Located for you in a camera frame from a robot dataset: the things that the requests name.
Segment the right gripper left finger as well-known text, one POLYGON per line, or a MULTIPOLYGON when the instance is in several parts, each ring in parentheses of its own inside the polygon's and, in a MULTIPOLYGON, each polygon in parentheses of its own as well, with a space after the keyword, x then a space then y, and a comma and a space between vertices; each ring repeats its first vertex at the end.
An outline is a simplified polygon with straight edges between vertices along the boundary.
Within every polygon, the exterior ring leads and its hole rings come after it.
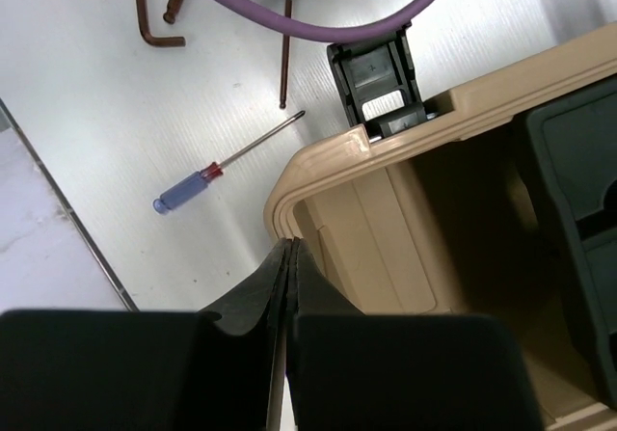
POLYGON ((198 311, 10 310, 5 430, 276 430, 293 243, 198 311))

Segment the tan plastic toolbox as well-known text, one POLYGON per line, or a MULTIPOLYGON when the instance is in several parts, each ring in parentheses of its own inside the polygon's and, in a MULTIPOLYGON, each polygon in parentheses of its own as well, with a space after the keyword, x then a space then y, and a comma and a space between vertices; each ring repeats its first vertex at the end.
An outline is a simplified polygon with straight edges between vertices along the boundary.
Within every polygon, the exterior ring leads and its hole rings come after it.
POLYGON ((558 252, 516 162, 513 119, 616 78, 616 27, 439 94, 437 117, 381 142, 363 127, 298 151, 264 207, 367 313, 484 312, 514 332, 549 430, 612 430, 562 307, 558 252))

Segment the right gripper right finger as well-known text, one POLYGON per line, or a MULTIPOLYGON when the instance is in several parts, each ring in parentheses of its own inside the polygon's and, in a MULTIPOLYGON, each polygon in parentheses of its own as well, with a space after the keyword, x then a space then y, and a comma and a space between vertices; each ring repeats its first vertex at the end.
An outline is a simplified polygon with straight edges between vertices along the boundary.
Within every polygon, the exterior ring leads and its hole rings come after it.
POLYGON ((520 348, 486 315, 369 315, 293 242, 286 373, 301 430, 540 430, 520 348))

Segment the blue red handled screwdriver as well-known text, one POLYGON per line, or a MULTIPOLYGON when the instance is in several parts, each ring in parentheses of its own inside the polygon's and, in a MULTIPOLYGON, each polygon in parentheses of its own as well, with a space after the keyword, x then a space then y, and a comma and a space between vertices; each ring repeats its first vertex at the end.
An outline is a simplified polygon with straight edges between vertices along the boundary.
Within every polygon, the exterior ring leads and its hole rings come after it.
POLYGON ((180 182, 160 194, 152 202, 153 209, 160 215, 166 215, 169 212, 178 209, 195 196, 205 191, 208 186, 218 177, 224 174, 224 168, 236 162, 240 157, 244 156, 254 148, 260 146, 279 132, 283 131, 295 121, 300 120, 306 114, 305 110, 299 111, 288 119, 280 122, 268 132, 262 134, 251 143, 241 148, 225 160, 221 162, 213 161, 208 166, 201 170, 195 171, 182 179, 180 182))

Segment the long brown hex key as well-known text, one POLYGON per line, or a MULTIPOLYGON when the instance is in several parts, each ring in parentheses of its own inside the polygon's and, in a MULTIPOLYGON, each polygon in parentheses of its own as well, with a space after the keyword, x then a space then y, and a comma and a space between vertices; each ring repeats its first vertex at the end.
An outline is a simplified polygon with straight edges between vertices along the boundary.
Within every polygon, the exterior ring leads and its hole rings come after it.
POLYGON ((282 36, 282 62, 281 62, 281 80, 280 80, 280 98, 279 107, 286 108, 288 74, 289 74, 289 56, 290 56, 290 36, 282 36))

